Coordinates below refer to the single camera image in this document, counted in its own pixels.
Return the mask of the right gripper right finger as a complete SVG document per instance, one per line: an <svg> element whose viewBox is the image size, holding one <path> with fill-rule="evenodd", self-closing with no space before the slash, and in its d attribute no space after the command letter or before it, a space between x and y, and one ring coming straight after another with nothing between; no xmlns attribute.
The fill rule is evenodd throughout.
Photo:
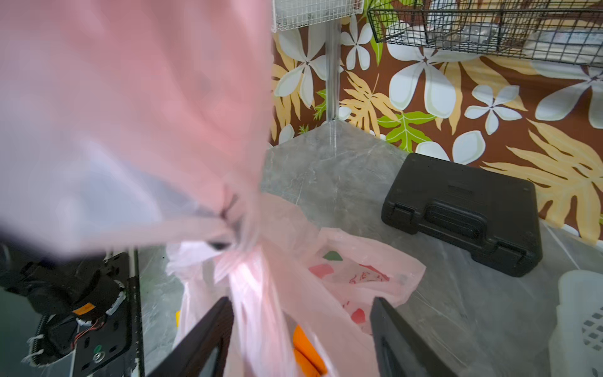
<svg viewBox="0 0 603 377"><path fill-rule="evenodd" d="M374 299L370 321L381 376L456 377L385 298Z"/></svg>

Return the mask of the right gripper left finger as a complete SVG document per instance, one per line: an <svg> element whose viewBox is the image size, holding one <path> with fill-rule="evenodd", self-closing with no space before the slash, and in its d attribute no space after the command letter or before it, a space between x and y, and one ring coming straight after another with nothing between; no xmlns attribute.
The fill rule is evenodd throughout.
<svg viewBox="0 0 603 377"><path fill-rule="evenodd" d="M232 303L222 297L150 376L223 377L233 323Z"/></svg>

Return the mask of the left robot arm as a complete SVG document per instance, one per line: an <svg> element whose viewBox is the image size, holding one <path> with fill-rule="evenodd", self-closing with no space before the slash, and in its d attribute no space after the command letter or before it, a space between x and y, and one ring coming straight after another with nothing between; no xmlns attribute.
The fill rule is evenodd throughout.
<svg viewBox="0 0 603 377"><path fill-rule="evenodd" d="M46 367L58 362L107 324L127 299L130 268L124 262L119 255L58 261L1 240L1 288L26 298L42 316L28 339L25 363Z"/></svg>

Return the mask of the orange fruit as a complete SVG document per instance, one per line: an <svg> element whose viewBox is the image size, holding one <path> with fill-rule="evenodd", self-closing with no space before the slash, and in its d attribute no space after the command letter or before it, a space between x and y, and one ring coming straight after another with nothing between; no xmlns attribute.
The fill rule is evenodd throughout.
<svg viewBox="0 0 603 377"><path fill-rule="evenodd" d="M297 326L293 334L293 347L295 360L301 368L304 376L319 377L328 374L328 369L322 357L306 336L300 326Z"/></svg>

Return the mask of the pink printed plastic bag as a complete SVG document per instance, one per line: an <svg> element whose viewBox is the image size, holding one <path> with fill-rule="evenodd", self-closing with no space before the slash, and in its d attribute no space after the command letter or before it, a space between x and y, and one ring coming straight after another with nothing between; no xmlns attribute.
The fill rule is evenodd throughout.
<svg viewBox="0 0 603 377"><path fill-rule="evenodd" d="M164 245L184 286L174 345L224 294L231 376L300 376L290 321L329 376L377 376L378 297L413 257L260 184L273 117L266 1L4 1L1 237L51 262Z"/></svg>

